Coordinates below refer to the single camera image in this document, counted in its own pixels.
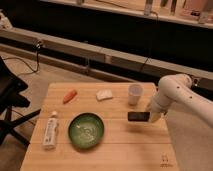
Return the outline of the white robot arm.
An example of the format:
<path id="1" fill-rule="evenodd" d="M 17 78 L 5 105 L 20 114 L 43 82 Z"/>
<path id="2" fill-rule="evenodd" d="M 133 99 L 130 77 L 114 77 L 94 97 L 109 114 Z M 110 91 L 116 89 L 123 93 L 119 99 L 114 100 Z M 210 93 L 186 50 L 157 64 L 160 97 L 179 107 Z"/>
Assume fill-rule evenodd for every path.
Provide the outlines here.
<path id="1" fill-rule="evenodd" d="M 153 123 L 165 114 L 173 102 L 185 105 L 202 121 L 213 128 L 213 102 L 191 90 L 192 78 L 187 74 L 163 76 L 158 82 L 158 90 L 147 107 L 148 121 Z"/>

